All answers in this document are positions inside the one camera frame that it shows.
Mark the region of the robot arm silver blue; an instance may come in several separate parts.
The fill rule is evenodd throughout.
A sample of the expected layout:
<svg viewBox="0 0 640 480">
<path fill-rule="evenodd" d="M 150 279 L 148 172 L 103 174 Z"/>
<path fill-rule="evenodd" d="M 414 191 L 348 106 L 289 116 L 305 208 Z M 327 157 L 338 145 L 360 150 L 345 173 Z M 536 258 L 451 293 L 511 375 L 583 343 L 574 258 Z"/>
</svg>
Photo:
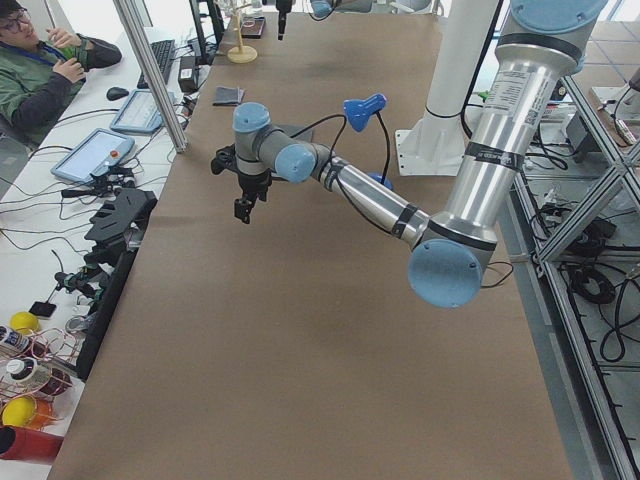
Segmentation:
<svg viewBox="0 0 640 480">
<path fill-rule="evenodd" d="M 276 0 L 275 7 L 278 12 L 277 38 L 282 41 L 286 32 L 287 16 L 292 12 L 292 0 Z M 372 8 L 372 0 L 317 0 L 310 1 L 311 18 L 314 21 L 322 21 L 335 11 L 369 13 Z"/>
<path fill-rule="evenodd" d="M 426 302 L 455 308 L 480 290 L 497 244 L 498 211 L 557 81 L 580 70 L 600 1 L 515 1 L 496 47 L 499 62 L 443 211 L 429 215 L 321 144 L 292 138 L 259 103 L 233 113 L 234 160 L 242 196 L 235 215 L 247 220 L 273 176 L 314 178 L 342 195 L 367 221 L 412 250 L 408 279 Z"/>
</svg>

